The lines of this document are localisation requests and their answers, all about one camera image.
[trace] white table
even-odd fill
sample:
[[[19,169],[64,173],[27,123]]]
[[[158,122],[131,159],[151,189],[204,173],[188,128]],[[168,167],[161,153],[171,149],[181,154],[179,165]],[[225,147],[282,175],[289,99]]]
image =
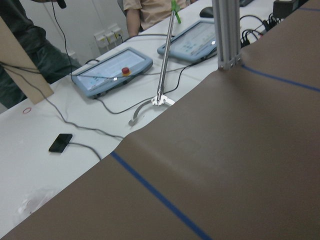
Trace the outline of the white table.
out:
[[[180,11],[182,24],[174,23],[173,34],[199,20],[200,10],[211,5],[210,0],[199,0]],[[247,7],[240,8],[240,16],[253,14],[267,19],[272,8],[273,0],[255,0]],[[142,34],[166,34],[168,23],[169,20],[166,19]],[[241,26],[245,28],[256,28],[259,25],[254,18],[241,21]],[[153,66],[148,73],[158,73],[161,70],[162,57],[158,55],[157,48],[164,44],[165,40],[166,38],[161,36],[136,37],[98,59],[105,59],[130,46],[153,59]],[[170,59],[167,70],[186,65],[187,62]],[[178,101],[217,68],[217,58],[214,57],[186,69],[178,89],[168,93],[168,97]],[[176,86],[179,73],[180,71],[167,73],[165,91]],[[101,97],[101,100],[110,109],[118,112],[145,98],[155,96],[158,81],[159,75],[139,76],[127,85],[110,91]],[[60,109],[68,121],[123,137],[147,125],[167,109],[167,106],[145,106],[139,113],[138,123],[130,127],[128,121],[137,107],[112,115],[100,102],[86,98],[70,77],[64,77],[52,84],[52,88],[54,95],[50,96],[49,100]],[[31,111],[23,114],[23,110],[29,107],[32,108]],[[14,228],[14,213],[26,194],[41,188],[61,191],[98,162],[93,152],[84,147],[68,145],[62,154],[48,152],[48,148],[60,133],[73,134],[72,142],[89,145],[102,157],[111,153],[120,143],[118,139],[63,123],[56,110],[46,101],[33,105],[26,99],[0,114],[0,238]]]

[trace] green clamp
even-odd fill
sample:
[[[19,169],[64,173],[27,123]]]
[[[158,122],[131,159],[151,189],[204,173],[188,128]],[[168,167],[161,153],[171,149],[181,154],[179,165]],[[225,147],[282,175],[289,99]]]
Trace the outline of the green clamp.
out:
[[[176,3],[176,0],[171,0],[171,11],[175,11],[175,17],[178,20],[178,23],[181,23],[178,12],[180,11],[180,6]]]

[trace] black computer mouse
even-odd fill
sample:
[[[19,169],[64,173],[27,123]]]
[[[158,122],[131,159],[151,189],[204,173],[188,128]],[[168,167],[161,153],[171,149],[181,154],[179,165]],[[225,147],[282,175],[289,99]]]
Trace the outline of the black computer mouse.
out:
[[[200,12],[200,17],[202,18],[213,18],[214,17],[214,9],[212,6],[207,6]]]

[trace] red button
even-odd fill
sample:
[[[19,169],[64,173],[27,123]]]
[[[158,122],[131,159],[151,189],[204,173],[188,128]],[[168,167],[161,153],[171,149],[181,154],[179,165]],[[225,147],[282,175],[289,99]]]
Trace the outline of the red button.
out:
[[[123,74],[129,74],[130,73],[130,70],[129,70],[128,67],[122,68],[121,71],[122,71]]]

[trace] blue line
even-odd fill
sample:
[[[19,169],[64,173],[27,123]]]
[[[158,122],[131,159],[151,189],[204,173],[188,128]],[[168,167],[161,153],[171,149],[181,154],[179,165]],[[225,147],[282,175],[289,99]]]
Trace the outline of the blue line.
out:
[[[318,8],[300,7],[300,8],[298,8],[298,9],[300,9],[300,10],[306,10],[306,11],[320,12],[320,9],[318,9]]]
[[[320,88],[317,88],[317,87],[314,87],[314,86],[309,86],[309,85],[306,85],[306,84],[302,84],[302,83],[299,83],[299,82],[296,82],[296,81],[291,81],[291,80],[288,80],[288,79],[285,79],[285,78],[282,78],[282,77],[270,75],[270,74],[267,74],[267,73],[264,73],[264,72],[261,72],[261,71],[257,71],[257,70],[254,70],[253,68],[250,68],[250,67],[248,67],[248,66],[246,66],[244,64],[242,65],[242,67],[244,69],[254,73],[254,74],[258,74],[258,75],[261,75],[261,76],[264,76],[264,77],[267,77],[267,78],[278,80],[280,82],[284,82],[284,83],[287,83],[287,84],[292,84],[292,85],[295,85],[295,86],[299,86],[299,87],[302,87],[302,88],[309,89],[309,90],[316,91],[316,92],[320,93]]]
[[[183,214],[174,206],[165,196],[163,196],[154,186],[144,179],[136,170],[126,163],[116,152],[110,154],[117,160],[129,173],[131,173],[146,189],[148,189],[157,199],[160,200],[171,212],[173,212],[184,224],[186,224],[194,233],[203,240],[212,240],[204,231],[200,229],[190,218]]]

